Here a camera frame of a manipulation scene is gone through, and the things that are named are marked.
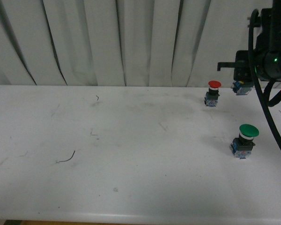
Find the white table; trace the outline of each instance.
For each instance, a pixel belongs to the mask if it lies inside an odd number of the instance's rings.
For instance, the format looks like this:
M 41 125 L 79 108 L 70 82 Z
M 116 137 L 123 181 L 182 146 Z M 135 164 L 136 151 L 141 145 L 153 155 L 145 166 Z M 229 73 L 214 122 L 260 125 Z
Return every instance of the white table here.
M 220 89 L 210 108 L 207 90 L 0 86 L 0 219 L 281 224 L 281 152 L 255 91 Z M 240 160 L 244 123 L 260 135 Z

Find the white curtain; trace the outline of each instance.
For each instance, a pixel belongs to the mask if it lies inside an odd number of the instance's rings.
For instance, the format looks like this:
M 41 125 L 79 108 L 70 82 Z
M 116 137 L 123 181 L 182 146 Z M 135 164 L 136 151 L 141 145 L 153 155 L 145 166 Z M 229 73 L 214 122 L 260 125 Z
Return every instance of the white curtain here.
M 0 84 L 206 87 L 271 0 L 0 0 Z

